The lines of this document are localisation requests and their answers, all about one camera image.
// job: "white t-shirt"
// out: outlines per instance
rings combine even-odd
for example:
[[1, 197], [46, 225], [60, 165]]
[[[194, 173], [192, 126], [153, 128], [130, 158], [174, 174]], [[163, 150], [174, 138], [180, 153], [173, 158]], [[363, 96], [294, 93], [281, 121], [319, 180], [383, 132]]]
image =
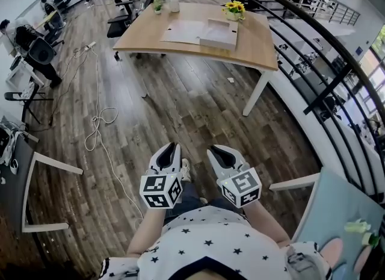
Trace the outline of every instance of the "white t-shirt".
[[23, 56], [27, 54], [25, 50], [20, 48], [19, 46], [14, 46], [14, 39], [16, 37], [16, 29], [19, 26], [22, 25], [29, 25], [29, 22], [24, 18], [16, 19], [15, 21], [10, 22], [7, 25], [7, 28], [5, 29], [5, 35], [3, 44], [5, 46], [5, 49], [7, 50], [8, 54], [11, 54], [11, 52], [16, 49], [18, 52], [20, 52]]
[[186, 279], [204, 269], [226, 279], [331, 279], [312, 242], [279, 248], [232, 211], [207, 206], [174, 219], [140, 258], [108, 258], [100, 279]]

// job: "black and white cube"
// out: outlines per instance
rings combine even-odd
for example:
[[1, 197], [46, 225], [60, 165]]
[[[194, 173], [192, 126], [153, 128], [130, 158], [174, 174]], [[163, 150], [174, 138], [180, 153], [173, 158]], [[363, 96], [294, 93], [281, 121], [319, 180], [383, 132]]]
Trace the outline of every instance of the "black and white cube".
[[148, 208], [171, 209], [182, 193], [182, 174], [143, 175], [140, 196]]
[[262, 183], [253, 167], [220, 183], [223, 196], [238, 208], [260, 199]]

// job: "wooden floor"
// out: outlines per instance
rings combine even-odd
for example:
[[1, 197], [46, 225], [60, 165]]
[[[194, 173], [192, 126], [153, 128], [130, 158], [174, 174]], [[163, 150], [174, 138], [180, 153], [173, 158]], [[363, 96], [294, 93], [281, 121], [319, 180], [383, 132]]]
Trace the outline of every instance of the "wooden floor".
[[[223, 4], [229, 0], [181, 0]], [[112, 1], [109, 2], [115, 11]], [[175, 55], [135, 56], [122, 54], [122, 68], [115, 61], [106, 37], [107, 17], [101, 6], [87, 9], [79, 3], [67, 15], [65, 45], [58, 48], [55, 67], [64, 75], [76, 48], [96, 41], [99, 55], [100, 107], [116, 107], [117, 120], [101, 125], [103, 142], [115, 172], [127, 193], [140, 203], [138, 188], [151, 155], [168, 142], [179, 142], [183, 157], [191, 162], [196, 186], [207, 199], [219, 195], [214, 173], [206, 156], [211, 144], [238, 149], [256, 168], [262, 182], [261, 202], [292, 235], [309, 198], [309, 189], [272, 193], [272, 182], [319, 172], [313, 152], [284, 106], [266, 89], [248, 117], [242, 116], [247, 99], [258, 81], [253, 69], [200, 58]], [[149, 91], [142, 99], [131, 84], [125, 60], [132, 58]], [[76, 68], [77, 76], [72, 80]], [[230, 83], [227, 78], [234, 78]], [[96, 114], [96, 57], [90, 53], [73, 59], [59, 89], [46, 89], [60, 100], [50, 130], [35, 132], [40, 138], [36, 150], [54, 159], [84, 169], [83, 176], [39, 164], [29, 191], [34, 223], [68, 222], [70, 229], [40, 233], [38, 238], [49, 261], [73, 261], [83, 275], [98, 273], [108, 256], [123, 256], [135, 229], [138, 212], [126, 199], [113, 177], [105, 151], [98, 142], [93, 152], [84, 147], [92, 132]], [[35, 123], [27, 113], [31, 128], [44, 129], [53, 107], [36, 103], [34, 112], [42, 121]], [[113, 112], [105, 117], [112, 118]], [[0, 268], [7, 263], [41, 266], [31, 235], [16, 239], [0, 214]]]

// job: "power strip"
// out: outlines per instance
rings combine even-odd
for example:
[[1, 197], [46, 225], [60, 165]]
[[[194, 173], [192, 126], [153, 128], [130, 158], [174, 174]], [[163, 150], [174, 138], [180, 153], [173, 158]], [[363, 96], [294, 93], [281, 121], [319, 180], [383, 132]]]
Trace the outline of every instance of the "power strip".
[[91, 49], [94, 45], [96, 45], [96, 42], [91, 42], [88, 46], [85, 46], [85, 51], [88, 51], [89, 49]]

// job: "small pot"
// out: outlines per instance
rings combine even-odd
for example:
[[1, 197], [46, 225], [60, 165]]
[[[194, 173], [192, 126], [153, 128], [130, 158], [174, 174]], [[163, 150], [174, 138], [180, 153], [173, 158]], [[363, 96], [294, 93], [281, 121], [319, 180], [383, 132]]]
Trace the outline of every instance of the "small pot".
[[226, 12], [226, 19], [230, 21], [238, 21], [241, 18], [241, 13], [232, 13], [230, 11]]
[[370, 240], [371, 236], [372, 236], [372, 233], [370, 233], [370, 232], [363, 234], [362, 245], [369, 246], [370, 245], [369, 240]]

